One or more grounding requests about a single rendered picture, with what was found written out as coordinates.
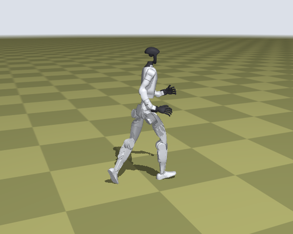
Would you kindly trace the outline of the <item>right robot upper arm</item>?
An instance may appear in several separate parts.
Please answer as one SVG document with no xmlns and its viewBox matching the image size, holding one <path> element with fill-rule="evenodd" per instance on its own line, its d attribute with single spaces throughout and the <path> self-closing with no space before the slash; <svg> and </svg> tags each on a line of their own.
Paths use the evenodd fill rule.
<svg viewBox="0 0 293 234">
<path fill-rule="evenodd" d="M 145 78 L 139 88 L 139 94 L 142 89 L 146 89 L 146 87 L 149 86 L 149 84 L 150 84 L 151 80 L 154 78 L 155 74 L 156 74 L 156 72 L 153 69 L 149 68 L 147 70 Z"/>
</svg>

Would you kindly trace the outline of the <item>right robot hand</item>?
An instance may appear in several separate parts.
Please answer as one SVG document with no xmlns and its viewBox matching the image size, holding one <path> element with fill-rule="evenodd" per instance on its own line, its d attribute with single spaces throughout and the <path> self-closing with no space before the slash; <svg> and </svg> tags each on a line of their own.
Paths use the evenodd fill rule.
<svg viewBox="0 0 293 234">
<path fill-rule="evenodd" d="M 156 110 L 151 110 L 151 112 L 160 112 L 162 114 L 166 114 L 169 115 L 172 113 L 172 109 L 170 107 L 168 107 L 168 105 L 163 105 L 163 106 L 156 106 Z M 170 113 L 170 114 L 168 114 Z"/>
</svg>

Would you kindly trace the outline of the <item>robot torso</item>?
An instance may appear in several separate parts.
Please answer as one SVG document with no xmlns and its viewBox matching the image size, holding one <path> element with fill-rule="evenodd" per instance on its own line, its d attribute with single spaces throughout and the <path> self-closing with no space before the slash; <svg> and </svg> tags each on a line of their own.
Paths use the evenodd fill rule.
<svg viewBox="0 0 293 234">
<path fill-rule="evenodd" d="M 155 94 L 155 89 L 156 89 L 156 83 L 157 83 L 157 80 L 158 80 L 158 76 L 157 76 L 157 71 L 156 71 L 156 69 L 155 69 L 152 65 L 150 65 L 150 67 L 143 67 L 143 69 L 142 69 L 142 76 L 141 76 L 141 83 L 143 82 L 143 80 L 144 80 L 144 78 L 145 78 L 145 75 L 146 75 L 146 72 L 147 72 L 147 70 L 148 70 L 149 68 L 153 69 L 153 70 L 156 72 L 156 74 L 155 74 L 154 78 L 151 80 L 149 86 L 146 87 L 146 91 L 147 91 L 147 96 L 148 96 L 149 98 L 154 98 L 154 94 Z M 150 102 L 151 102 L 151 101 L 150 101 Z M 138 117 L 140 117 L 140 118 L 142 118 L 142 119 L 145 119 L 145 118 L 144 118 L 144 113 L 145 113 L 146 111 L 148 111 L 148 112 L 151 113 L 150 110 L 147 110 L 147 109 L 146 109 L 146 106 L 145 106 L 145 104 L 144 104 L 143 101 L 141 102 L 141 104 L 138 104 L 138 105 L 137 105 L 136 115 L 137 115 Z"/>
</svg>

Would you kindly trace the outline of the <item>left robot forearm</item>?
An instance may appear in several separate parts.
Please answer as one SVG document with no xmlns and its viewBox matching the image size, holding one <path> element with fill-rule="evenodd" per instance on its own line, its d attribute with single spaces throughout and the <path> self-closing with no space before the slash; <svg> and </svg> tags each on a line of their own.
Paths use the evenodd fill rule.
<svg viewBox="0 0 293 234">
<path fill-rule="evenodd" d="M 155 90 L 155 94 L 154 94 L 154 96 L 156 96 L 156 97 L 160 97 L 160 96 L 163 96 L 164 95 L 164 92 L 163 91 L 156 91 Z"/>
</svg>

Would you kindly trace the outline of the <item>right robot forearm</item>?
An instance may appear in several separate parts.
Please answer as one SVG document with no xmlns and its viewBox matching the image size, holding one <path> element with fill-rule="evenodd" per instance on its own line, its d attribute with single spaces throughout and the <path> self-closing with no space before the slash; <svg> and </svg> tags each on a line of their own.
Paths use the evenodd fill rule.
<svg viewBox="0 0 293 234">
<path fill-rule="evenodd" d="M 145 89 L 142 89 L 140 91 L 140 95 L 141 95 L 141 99 L 144 102 L 147 110 L 150 110 L 150 111 L 156 110 L 156 106 L 151 104 L 149 97 L 147 96 L 147 91 Z"/>
</svg>

